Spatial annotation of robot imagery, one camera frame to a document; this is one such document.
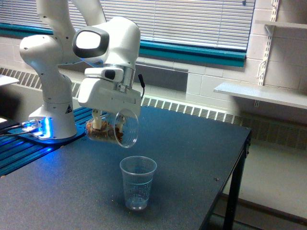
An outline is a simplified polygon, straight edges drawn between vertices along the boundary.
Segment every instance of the wall shelf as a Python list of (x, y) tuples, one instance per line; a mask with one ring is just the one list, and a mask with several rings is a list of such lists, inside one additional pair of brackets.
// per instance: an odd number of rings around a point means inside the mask
[(9, 84), (17, 83), (17, 82), (19, 81), (15, 78), (7, 77), (7, 76), (0, 74), (0, 86), (9, 85)]
[(244, 82), (224, 82), (214, 92), (307, 109), (307, 93)]
[(263, 21), (256, 20), (257, 24), (264, 24), (266, 30), (270, 35), (273, 34), (274, 27), (280, 28), (293, 28), (293, 29), (307, 29), (307, 24), (298, 24), (298, 23), (283, 23), (283, 22), (271, 22), (271, 21)]

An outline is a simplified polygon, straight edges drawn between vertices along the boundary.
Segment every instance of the plastic cup with brown contents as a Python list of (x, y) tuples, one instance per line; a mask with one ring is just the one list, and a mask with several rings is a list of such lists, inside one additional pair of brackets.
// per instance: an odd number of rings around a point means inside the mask
[(136, 143), (138, 131), (138, 118), (129, 109), (123, 109), (117, 114), (104, 114), (100, 120), (92, 118), (85, 127), (89, 139), (119, 144), (123, 148), (130, 148)]

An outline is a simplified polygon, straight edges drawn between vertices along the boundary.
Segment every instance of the window blinds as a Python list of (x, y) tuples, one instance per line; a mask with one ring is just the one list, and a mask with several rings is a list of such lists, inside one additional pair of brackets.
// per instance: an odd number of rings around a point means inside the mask
[[(0, 23), (48, 28), (35, 0), (0, 0)], [(246, 50), (255, 0), (101, 0), (107, 20), (124, 16), (140, 28), (142, 40)], [(85, 26), (69, 1), (76, 29)]]

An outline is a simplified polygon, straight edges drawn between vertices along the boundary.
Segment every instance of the warning label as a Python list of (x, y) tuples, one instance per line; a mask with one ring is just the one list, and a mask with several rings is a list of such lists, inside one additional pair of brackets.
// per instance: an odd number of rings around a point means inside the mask
[(71, 109), (71, 105), (69, 104), (65, 114), (69, 114), (71, 112), (72, 112), (72, 109)]

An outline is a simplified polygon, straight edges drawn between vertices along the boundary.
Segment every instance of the metal table leg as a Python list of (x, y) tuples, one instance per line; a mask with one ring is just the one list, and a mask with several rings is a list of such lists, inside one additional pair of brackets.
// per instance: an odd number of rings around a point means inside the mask
[(224, 230), (231, 230), (235, 220), (236, 204), (239, 198), (244, 163), (245, 163), (245, 158), (248, 154), (249, 145), (250, 145), (250, 140), (248, 139), (245, 143), (245, 147), (243, 149), (240, 160), (237, 163), (232, 173), (232, 179), (231, 179), (227, 208), (226, 208), (226, 215), (223, 226)]

